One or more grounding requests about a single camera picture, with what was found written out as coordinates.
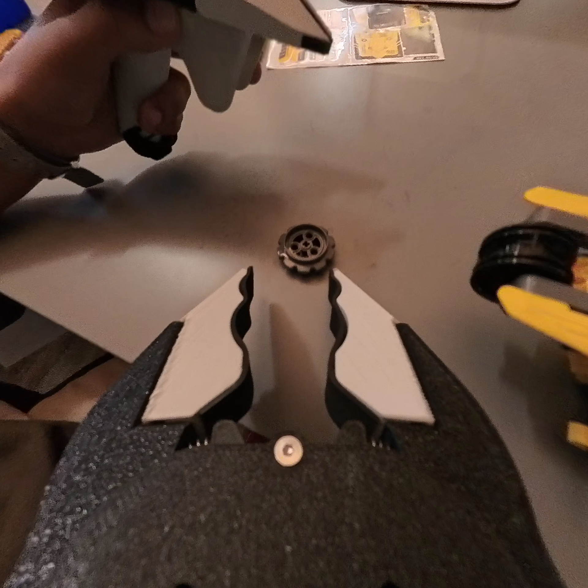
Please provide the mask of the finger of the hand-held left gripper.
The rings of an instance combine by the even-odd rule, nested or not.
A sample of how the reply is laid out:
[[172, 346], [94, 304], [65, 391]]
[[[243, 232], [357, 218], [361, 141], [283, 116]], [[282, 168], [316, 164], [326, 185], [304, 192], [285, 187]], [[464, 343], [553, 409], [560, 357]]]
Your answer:
[[198, 14], [319, 54], [332, 46], [329, 28], [308, 1], [198, 1]]

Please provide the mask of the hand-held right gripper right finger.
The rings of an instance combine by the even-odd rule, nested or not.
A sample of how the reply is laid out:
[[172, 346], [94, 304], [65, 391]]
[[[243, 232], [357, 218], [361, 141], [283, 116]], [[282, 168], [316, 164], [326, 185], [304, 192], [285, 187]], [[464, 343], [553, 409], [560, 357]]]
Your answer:
[[334, 342], [325, 404], [334, 424], [358, 422], [380, 447], [398, 445], [393, 422], [433, 425], [396, 319], [339, 269], [329, 272], [327, 298]]

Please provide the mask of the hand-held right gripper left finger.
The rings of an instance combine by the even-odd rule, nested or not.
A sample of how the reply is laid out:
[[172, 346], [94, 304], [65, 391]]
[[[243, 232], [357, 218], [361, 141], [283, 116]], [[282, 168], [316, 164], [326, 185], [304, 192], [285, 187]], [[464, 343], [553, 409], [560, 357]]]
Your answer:
[[240, 269], [182, 319], [141, 416], [184, 424], [178, 447], [207, 445], [214, 426], [239, 423], [254, 400], [245, 336], [252, 326], [254, 269]]

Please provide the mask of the dark grey toy gear wheel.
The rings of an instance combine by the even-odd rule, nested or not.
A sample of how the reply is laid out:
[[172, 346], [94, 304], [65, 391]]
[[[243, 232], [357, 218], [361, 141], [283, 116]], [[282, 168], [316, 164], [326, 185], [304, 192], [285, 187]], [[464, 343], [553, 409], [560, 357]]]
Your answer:
[[322, 273], [333, 262], [335, 250], [331, 232], [312, 223], [288, 228], [277, 242], [277, 257], [282, 266], [305, 276]]

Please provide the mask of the yellow black toy vehicle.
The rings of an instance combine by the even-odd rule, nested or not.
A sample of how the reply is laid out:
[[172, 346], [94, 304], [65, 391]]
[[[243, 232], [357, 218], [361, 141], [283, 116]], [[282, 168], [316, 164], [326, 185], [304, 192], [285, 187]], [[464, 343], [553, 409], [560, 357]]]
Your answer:
[[566, 349], [587, 405], [587, 195], [533, 187], [523, 197], [533, 213], [482, 241], [470, 285]]

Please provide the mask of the person's left hand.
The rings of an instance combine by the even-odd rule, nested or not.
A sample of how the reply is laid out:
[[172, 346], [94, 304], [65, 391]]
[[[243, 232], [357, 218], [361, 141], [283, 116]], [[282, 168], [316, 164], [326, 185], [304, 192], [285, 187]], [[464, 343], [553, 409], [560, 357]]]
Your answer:
[[180, 36], [170, 1], [52, 1], [1, 61], [1, 126], [63, 160], [122, 142], [114, 63], [172, 48]]

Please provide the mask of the yellow grey sticker sheet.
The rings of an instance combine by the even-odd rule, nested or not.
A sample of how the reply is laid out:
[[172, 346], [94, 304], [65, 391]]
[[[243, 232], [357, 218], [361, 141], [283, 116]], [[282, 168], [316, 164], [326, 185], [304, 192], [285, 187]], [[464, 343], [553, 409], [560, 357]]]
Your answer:
[[269, 70], [445, 60], [435, 13], [425, 5], [352, 4], [320, 9], [333, 42], [327, 55], [271, 41]]

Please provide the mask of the silver wristwatch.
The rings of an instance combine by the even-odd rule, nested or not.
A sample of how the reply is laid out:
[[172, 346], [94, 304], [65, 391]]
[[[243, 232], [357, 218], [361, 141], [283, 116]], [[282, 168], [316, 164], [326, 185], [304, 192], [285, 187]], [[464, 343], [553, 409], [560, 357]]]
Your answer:
[[26, 145], [11, 128], [1, 125], [1, 163], [40, 179], [64, 179], [84, 189], [104, 183], [104, 179], [82, 167], [79, 158], [64, 159]]

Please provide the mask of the yellow storage bin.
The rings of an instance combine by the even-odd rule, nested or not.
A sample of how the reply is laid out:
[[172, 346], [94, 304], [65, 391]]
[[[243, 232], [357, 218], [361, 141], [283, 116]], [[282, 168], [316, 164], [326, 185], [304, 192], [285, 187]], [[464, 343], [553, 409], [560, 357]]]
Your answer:
[[0, 60], [23, 37], [24, 32], [18, 28], [10, 28], [0, 34]]

